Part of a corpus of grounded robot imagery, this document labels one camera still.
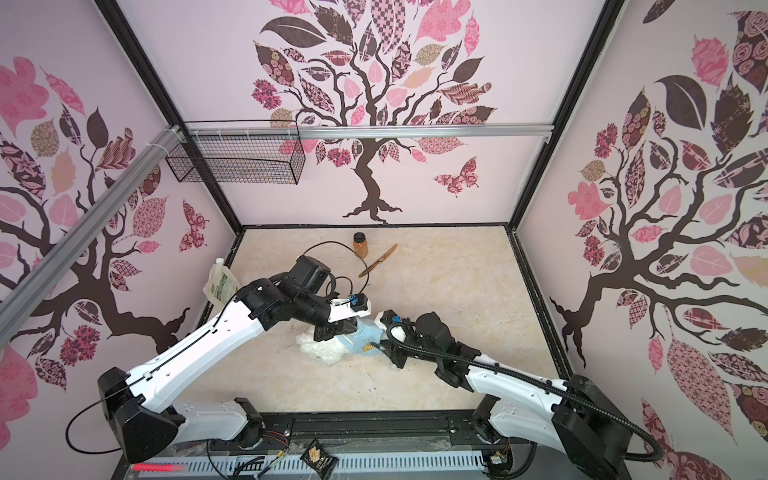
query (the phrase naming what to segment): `wooden knife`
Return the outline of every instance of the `wooden knife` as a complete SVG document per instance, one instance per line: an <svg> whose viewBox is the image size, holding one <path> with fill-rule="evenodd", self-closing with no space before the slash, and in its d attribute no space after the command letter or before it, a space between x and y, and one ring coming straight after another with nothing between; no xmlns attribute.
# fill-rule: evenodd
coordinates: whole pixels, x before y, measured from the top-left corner
<svg viewBox="0 0 768 480"><path fill-rule="evenodd" d="M395 251L395 248L397 248L397 243L392 245L392 248L390 248L389 250L386 251L386 253L384 253L382 256L380 256L377 261L371 263L370 266L368 268L366 268L365 270L363 270L362 273L360 275L358 275L357 277L358 278L363 278L366 275L366 273L370 273L371 270L373 270L376 267L376 265L380 264L381 262L386 260L387 257L392 255L392 252Z"/></svg>

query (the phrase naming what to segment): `beige marble tabletop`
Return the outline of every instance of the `beige marble tabletop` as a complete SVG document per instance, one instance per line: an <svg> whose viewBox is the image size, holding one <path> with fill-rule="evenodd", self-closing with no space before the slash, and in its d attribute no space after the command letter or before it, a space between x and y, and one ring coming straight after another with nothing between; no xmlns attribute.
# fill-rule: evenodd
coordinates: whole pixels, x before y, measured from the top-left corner
<svg viewBox="0 0 768 480"><path fill-rule="evenodd" d="M352 245L367 238L366 261L398 248L371 273L365 293L375 316L394 310L415 320L437 312L460 342L499 362L547 377L557 373L503 227L397 227L249 230L232 271L243 284L287 271L308 247L324 240ZM308 255L336 276L365 279L360 261L339 245ZM337 291L346 295L348 283ZM247 397L261 412L473 409L482 395L453 389L433 363L409 359L395 369L384 355L347 355L332 366L299 351L296 335L310 326L283 322L245 343L192 383L182 398L226 402Z"/></svg>

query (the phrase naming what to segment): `robotic arm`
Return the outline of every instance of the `robotic arm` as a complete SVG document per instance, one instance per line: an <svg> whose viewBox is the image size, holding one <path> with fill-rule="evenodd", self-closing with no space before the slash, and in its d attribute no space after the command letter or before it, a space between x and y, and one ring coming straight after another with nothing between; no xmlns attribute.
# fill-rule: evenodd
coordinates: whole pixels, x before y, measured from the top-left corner
<svg viewBox="0 0 768 480"><path fill-rule="evenodd" d="M332 293L318 296L330 278ZM263 422L247 399L224 404L177 400L198 376L229 352L276 323L292 318L315 326L314 339L354 333L371 313L364 294L338 299L330 269L302 255L290 272L263 278L239 290L223 311L201 328L129 372L113 368L98 380L104 416L130 463L143 462L168 445L204 439L237 442L248 449L262 437ZM454 387L485 394L473 420L489 444L519 437L565 452L592 478L626 474L624 460L661 457L654 437L631 424L588 379L545 379L503 366L456 342L435 314L415 322L387 310L376 318L386 339L376 347L399 368L409 357L436 363L435 374ZM654 447L627 454L632 433Z"/></svg>

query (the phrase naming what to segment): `light blue fabric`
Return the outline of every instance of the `light blue fabric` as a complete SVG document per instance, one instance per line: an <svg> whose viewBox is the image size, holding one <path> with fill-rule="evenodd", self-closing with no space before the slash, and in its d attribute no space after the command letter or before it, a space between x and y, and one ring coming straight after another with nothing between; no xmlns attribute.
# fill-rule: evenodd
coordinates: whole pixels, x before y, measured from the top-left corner
<svg viewBox="0 0 768 480"><path fill-rule="evenodd" d="M381 342L384 330L380 329L373 320L359 319L357 321L357 331L354 333L347 333L346 335L339 335L337 339L341 340L341 343L351 352L358 353L364 356L375 355L380 353L376 348L364 350L364 347L369 343Z"/></svg>

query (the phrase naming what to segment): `tree wall decal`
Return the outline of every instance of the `tree wall decal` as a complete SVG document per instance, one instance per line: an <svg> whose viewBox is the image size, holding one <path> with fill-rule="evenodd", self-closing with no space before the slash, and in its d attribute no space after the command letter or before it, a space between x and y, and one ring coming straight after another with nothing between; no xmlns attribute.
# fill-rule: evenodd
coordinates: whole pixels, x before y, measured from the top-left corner
<svg viewBox="0 0 768 480"><path fill-rule="evenodd" d="M24 84L15 87L18 84L10 84L7 88L30 91L41 88L48 93L44 87L34 84L35 67L29 60L16 58L14 63L24 67L25 78L32 82L32 86ZM98 109L86 118L82 113L81 99L66 82L51 74L46 74L46 79L61 99L61 113L54 114L49 121L35 127L30 143L39 157L55 155L51 178L46 178L37 160L18 146L18 139L9 140L0 133L0 154L9 172L8 182L4 184L11 185L0 187L0 232L6 234L3 240L8 240L8 236L15 238L13 243L0 241L0 269L21 266L21 273L16 278L0 273L0 284L10 290L16 288L41 258L51 251L55 245L53 229L59 228L66 233L95 204L95 182L103 181L109 188L114 180L107 174L108 170L125 169L136 154L130 128L125 128L122 136L109 140L107 125ZM16 101L24 100L14 91L10 91L8 96ZM47 115L43 111L42 117L35 113L29 119ZM78 121L75 118L77 115L82 115L82 120ZM81 134L83 124L90 145L84 141L86 136ZM59 144L60 133L68 144ZM77 152L76 161L87 166L87 180L77 181L72 151ZM95 160L97 154L101 154L98 161ZM155 341L158 353L178 341L174 334L184 322L188 308L176 319L163 324L155 317L120 311L115 297L130 291L127 277L141 273L130 263L130 257L153 253L160 246L157 241L151 240L160 229L165 215L166 198L151 196L160 180L161 171L156 167L72 265L70 270L76 277L74 284L38 305L31 317L44 317L47 323L22 329L12 337L13 341L22 336L35 336L37 340L27 358L35 358L30 362L34 364L38 377L45 382L66 389L67 368L94 358L98 343L104 339L104 326L111 336L129 333L149 336ZM189 215L187 221L193 224ZM205 222L204 219L197 219L197 228L205 228ZM132 231L127 234L129 225ZM119 244L132 236L139 238L132 244ZM30 248L35 251L32 261L22 252L28 252Z"/></svg>
<svg viewBox="0 0 768 480"><path fill-rule="evenodd" d="M273 0L272 3L292 15L310 13L302 8L304 2L298 5ZM423 13L413 41L430 37L438 42L422 46L415 55L410 37L402 39L405 31L413 30L408 28L406 0L371 0L372 19L367 25L360 21L366 12L366 2L360 0L346 0L337 5L310 2L314 19L321 28L296 16L267 22L262 33L277 34L296 47L279 50L254 42L259 63L276 85L257 80L252 96L265 108L274 110L273 125L282 126L280 121L294 119L292 111L278 108L286 96L298 102L300 107L295 111L295 119L301 125L485 123L495 108L474 104L492 85L469 84L483 58L458 61L462 47L468 57L480 39L480 27L473 15L462 24L461 18L468 13L470 1L458 0L455 5L452 0L408 0L408 3L418 3L417 16L419 7L429 7ZM446 43L448 35L461 32L462 27L462 38L455 45ZM323 44L328 45L329 51L322 54L322 58L307 59L301 52L301 49ZM453 108L444 108L444 101L453 104ZM376 158L382 162L388 158L400 162L401 149L414 160L426 162L424 153L440 155L463 145L456 137L421 138L416 142L418 148L409 143L399 138L359 138L304 141L303 146L306 152L315 151L318 164L325 159L336 167L355 162L353 170L367 196L344 217L368 212L372 220L387 223L379 217L380 212L402 209L382 198L370 162ZM291 147L287 145L285 151L290 152ZM477 175L472 173L471 179L468 183L466 175L440 175L434 180L447 185L448 192L458 196L464 187L476 184Z"/></svg>
<svg viewBox="0 0 768 480"><path fill-rule="evenodd" d="M749 250L768 247L768 215L743 218L743 211L766 202L768 135L760 136L765 131L762 121L754 121L750 92L760 105L768 100L768 92L763 70L741 68L745 55L737 54L742 45L762 41L765 48L758 55L764 62L768 15L731 15L737 20L738 36L727 80L727 48L716 38L695 39L697 77L705 84L720 81L715 84L713 108L704 90L713 87L671 75L657 81L666 91L665 108L652 107L642 90L629 107L621 132L616 124L598 132L594 149L598 158L581 171L586 182L568 195L574 212L586 220L575 236L584 239L584 258L594 271L576 310L550 300L565 321L566 349L572 337L586 367L582 330L604 293L619 290L616 308L629 307L629 328L640 329L639 322L648 319L648 359L654 371L664 367L666 358L680 391L733 437L731 391L742 413L768 441L766 390L721 378L765 382L765 369L740 354L763 348L768 333L738 325L735 316L716 319L706 310L727 304L768 315L764 299L745 298L736 290L745 282L768 287L768 258L749 255ZM682 127L674 130L680 135L665 134L667 120ZM760 146L754 147L754 141L743 144L756 129L750 138L762 138ZM687 132L701 144L700 133L705 133L713 147L689 141ZM650 178L655 181L652 185L647 184ZM695 228L687 228L695 223ZM733 246L748 250L726 255ZM681 287L693 287L697 293L676 293ZM660 331L659 317L667 318L671 338ZM697 346L682 340L686 334ZM712 346L739 353L699 351Z"/></svg>

